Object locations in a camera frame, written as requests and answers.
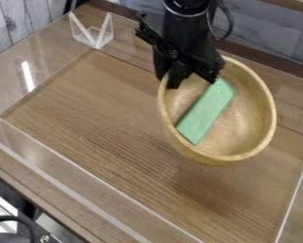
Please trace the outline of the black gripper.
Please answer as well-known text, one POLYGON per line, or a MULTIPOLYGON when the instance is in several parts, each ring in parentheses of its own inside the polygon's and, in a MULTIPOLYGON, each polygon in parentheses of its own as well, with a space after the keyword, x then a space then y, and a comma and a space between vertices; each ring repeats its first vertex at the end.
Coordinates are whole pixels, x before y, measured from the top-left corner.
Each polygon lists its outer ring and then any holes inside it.
POLYGON ((162 0, 164 13, 138 13, 138 37, 154 48, 154 66, 159 81, 178 89, 195 72, 215 83, 224 61, 210 38, 224 40, 234 29, 234 17, 223 0, 162 0), (215 12, 226 14, 228 28, 222 37, 214 34, 215 12))

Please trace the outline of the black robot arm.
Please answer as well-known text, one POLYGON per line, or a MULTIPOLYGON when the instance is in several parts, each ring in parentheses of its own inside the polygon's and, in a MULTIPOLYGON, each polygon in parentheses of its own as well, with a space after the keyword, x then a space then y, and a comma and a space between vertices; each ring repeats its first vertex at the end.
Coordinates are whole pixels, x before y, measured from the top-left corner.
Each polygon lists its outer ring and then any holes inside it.
POLYGON ((178 89, 192 73, 215 82, 224 60, 211 44, 224 40, 234 29, 232 13, 223 0, 163 0, 164 15, 140 11, 138 37, 152 47, 155 74, 167 77, 166 87, 178 89), (214 34, 215 11, 224 13, 228 28, 214 34))

